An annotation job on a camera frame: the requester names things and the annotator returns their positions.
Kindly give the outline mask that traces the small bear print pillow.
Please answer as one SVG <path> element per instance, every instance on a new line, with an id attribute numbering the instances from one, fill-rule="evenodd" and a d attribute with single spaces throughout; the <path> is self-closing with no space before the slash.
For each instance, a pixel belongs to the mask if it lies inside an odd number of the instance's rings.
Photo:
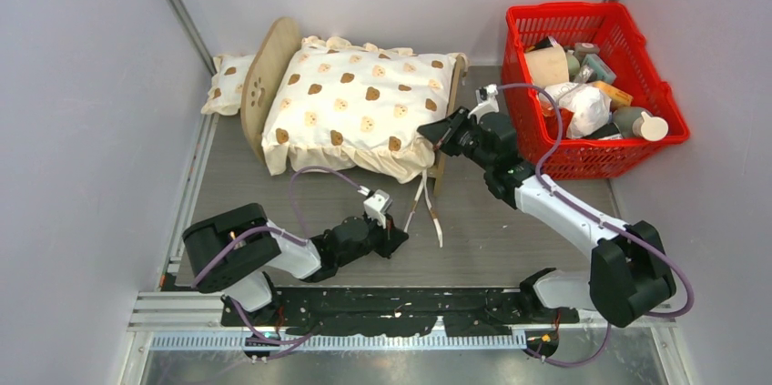
<path id="1" fill-rule="evenodd" d="M 240 109 L 242 90 L 254 55 L 213 57 L 216 74 L 211 78 L 208 98 L 200 109 L 202 115 L 235 116 Z"/>

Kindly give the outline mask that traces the yellow box in basket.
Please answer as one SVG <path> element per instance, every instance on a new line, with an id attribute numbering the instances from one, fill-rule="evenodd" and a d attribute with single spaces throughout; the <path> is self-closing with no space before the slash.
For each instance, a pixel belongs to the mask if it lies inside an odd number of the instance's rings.
<path id="1" fill-rule="evenodd" d="M 591 86 L 599 89 L 610 99 L 610 109 L 612 111 L 619 107 L 631 106 L 633 103 L 634 97 L 632 95 L 604 81 L 595 81 Z"/>

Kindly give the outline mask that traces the white crumpled bag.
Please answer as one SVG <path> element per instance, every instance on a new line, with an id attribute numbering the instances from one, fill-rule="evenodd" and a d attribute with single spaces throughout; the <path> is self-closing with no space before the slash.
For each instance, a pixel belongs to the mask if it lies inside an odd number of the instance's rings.
<path id="1" fill-rule="evenodd" d="M 565 82 L 544 90 L 538 98 L 547 111 L 553 112 L 551 98 L 560 109 L 573 114 L 566 128 L 568 138 L 587 137 L 609 122 L 610 99 L 591 85 Z"/>

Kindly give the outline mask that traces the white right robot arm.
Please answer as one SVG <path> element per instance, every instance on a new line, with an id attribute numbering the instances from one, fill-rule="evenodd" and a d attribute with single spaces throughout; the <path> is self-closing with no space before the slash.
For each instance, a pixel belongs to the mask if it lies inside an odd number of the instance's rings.
<path id="1" fill-rule="evenodd" d="M 492 112 L 476 118 L 461 107 L 417 131 L 435 150 L 481 167 L 495 198 L 542 221 L 588 258 L 586 273 L 546 268 L 521 283 L 520 310 L 529 320 L 543 321 L 559 308 L 587 309 L 623 328 L 675 295 L 656 228 L 609 217 L 537 174 L 521 157 L 508 116 Z"/>

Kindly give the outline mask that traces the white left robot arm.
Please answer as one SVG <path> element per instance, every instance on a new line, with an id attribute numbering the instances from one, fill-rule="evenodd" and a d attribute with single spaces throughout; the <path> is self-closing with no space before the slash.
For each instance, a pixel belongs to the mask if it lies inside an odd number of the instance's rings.
<path id="1" fill-rule="evenodd" d="M 273 223 L 258 203 L 194 223 L 182 234 L 194 272 L 190 287 L 226 294 L 259 325 L 270 324 L 279 313 L 265 267 L 317 283 L 371 253 L 390 258 L 408 239 L 388 213 L 381 220 L 348 217 L 320 235 L 301 238 Z"/>

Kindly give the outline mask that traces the grey bottle with beige cap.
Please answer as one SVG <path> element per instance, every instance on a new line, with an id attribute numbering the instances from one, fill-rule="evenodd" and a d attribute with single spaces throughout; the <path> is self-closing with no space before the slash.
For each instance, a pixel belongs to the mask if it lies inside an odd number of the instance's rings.
<path id="1" fill-rule="evenodd" d="M 612 114 L 612 122 L 623 138 L 642 138 L 656 142 L 669 132 L 668 123 L 639 106 L 622 106 Z"/>

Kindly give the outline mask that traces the red plastic basket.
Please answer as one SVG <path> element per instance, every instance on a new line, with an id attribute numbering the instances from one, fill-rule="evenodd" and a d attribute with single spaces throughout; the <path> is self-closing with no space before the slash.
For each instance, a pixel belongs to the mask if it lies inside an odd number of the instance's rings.
<path id="1" fill-rule="evenodd" d="M 523 158 L 554 180 L 623 175 L 690 131 L 618 3 L 512 6 L 502 83 Z"/>

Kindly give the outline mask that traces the teal box in basket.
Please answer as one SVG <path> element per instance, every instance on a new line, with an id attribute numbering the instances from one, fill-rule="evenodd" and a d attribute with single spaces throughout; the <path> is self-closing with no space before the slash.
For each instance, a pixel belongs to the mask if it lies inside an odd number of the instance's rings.
<path id="1" fill-rule="evenodd" d="M 616 72 L 598 54 L 585 55 L 583 65 L 594 71 L 596 81 L 613 85 L 617 79 Z"/>

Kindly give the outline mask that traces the aluminium frame rail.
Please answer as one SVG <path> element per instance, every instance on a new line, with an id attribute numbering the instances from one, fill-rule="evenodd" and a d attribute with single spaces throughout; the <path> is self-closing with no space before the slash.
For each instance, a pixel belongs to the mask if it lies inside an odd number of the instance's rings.
<path id="1" fill-rule="evenodd" d="M 173 16 L 177 19 L 183 33 L 187 37 L 199 60 L 211 76 L 216 74 L 213 57 L 205 45 L 203 37 L 196 26 L 183 0 L 166 0 Z"/>

